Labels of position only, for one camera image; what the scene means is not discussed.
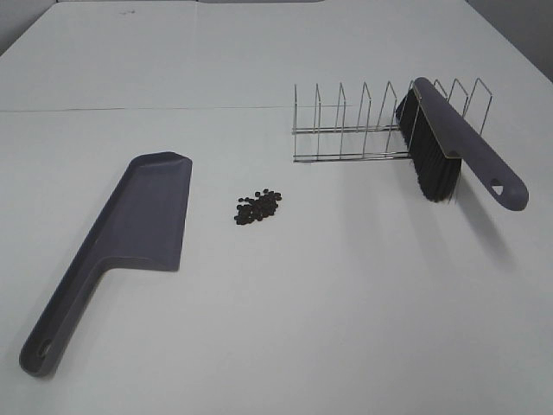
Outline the pile of coffee beans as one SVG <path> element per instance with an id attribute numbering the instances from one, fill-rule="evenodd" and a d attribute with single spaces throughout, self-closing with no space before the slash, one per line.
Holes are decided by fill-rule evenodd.
<path id="1" fill-rule="evenodd" d="M 283 199 L 280 192 L 264 188 L 255 191 L 253 196 L 238 198 L 236 214 L 233 216 L 238 226 L 249 225 L 273 216 Z"/>

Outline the grey plastic dustpan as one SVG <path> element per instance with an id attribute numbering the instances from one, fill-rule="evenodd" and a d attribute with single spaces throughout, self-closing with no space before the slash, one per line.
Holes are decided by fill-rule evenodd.
<path id="1" fill-rule="evenodd" d="M 19 354 L 51 375 L 100 279 L 112 269 L 178 271 L 193 162 L 166 151 L 135 157 L 73 257 Z"/>

